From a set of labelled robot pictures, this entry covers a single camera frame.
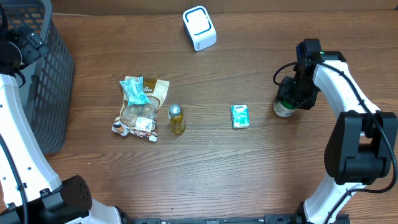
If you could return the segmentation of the yellow liquid bottle silver cap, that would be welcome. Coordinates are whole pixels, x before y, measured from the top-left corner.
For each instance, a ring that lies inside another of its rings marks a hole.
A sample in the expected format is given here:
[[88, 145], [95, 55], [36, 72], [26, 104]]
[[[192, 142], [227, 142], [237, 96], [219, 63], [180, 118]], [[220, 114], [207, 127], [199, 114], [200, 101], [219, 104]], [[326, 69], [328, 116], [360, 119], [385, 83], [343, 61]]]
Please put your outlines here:
[[183, 134], [185, 131], [185, 118], [180, 105], [174, 104], [169, 108], [169, 121], [174, 134]]

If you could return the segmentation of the green lid white jar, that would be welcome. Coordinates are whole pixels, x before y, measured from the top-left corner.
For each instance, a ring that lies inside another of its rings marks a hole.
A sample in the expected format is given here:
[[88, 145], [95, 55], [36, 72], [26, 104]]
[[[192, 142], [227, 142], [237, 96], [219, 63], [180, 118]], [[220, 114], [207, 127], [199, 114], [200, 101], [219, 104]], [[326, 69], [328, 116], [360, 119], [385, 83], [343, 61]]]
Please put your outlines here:
[[275, 99], [273, 109], [276, 115], [286, 118], [294, 114], [296, 111], [295, 107], [292, 106], [287, 100]]

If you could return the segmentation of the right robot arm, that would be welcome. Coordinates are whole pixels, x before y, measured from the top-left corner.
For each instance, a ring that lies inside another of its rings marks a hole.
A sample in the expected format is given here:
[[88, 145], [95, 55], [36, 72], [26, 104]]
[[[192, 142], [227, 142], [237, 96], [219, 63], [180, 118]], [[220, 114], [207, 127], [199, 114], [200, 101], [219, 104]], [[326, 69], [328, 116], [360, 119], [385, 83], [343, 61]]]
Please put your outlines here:
[[349, 223], [340, 210], [357, 192], [382, 194], [397, 182], [394, 146], [397, 116], [383, 112], [361, 91], [339, 51], [324, 51], [318, 39], [305, 39], [290, 63], [294, 77], [277, 85], [273, 109], [280, 117], [310, 110], [322, 92], [336, 124], [324, 153], [326, 175], [311, 197], [291, 215], [266, 215], [266, 223]]

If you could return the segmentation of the teal tissue pack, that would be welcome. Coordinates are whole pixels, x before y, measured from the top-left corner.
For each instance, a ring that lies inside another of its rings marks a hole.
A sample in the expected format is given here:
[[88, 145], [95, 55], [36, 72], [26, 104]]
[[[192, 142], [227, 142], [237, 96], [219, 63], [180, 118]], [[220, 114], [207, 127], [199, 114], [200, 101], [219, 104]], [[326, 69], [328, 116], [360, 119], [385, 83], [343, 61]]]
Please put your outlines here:
[[249, 111], [246, 105], [232, 105], [231, 119], [233, 129], [245, 129], [249, 127]]

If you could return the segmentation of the teal snack packet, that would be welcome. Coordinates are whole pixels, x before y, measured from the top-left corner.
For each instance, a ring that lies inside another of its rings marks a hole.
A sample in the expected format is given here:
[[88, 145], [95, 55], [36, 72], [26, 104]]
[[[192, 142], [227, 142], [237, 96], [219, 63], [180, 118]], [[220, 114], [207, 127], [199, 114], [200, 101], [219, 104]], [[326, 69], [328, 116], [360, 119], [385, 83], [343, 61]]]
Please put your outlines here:
[[127, 105], [145, 105], [150, 100], [144, 93], [144, 78], [133, 77], [119, 82], [127, 96]]

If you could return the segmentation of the brown snack bag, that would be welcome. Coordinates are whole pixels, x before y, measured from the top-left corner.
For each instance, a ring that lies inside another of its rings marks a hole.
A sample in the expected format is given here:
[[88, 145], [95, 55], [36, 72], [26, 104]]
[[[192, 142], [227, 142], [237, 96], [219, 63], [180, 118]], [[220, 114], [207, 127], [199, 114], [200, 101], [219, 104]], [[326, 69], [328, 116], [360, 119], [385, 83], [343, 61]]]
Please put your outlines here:
[[127, 105], [127, 96], [123, 90], [123, 104], [119, 116], [114, 120], [112, 131], [122, 136], [133, 134], [140, 138], [156, 142], [157, 112], [164, 104], [170, 82], [166, 80], [144, 78], [144, 93], [150, 100], [145, 105]]

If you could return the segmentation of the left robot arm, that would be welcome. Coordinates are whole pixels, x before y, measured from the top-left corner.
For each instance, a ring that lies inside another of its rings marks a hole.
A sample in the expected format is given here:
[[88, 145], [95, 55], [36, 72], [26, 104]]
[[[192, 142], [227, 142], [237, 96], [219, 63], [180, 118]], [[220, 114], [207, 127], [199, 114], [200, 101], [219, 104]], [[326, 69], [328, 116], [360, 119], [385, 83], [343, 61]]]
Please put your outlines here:
[[9, 30], [1, 12], [1, 223], [130, 223], [118, 207], [93, 199], [85, 180], [60, 180], [44, 157], [25, 116], [16, 78], [45, 55], [30, 28]]

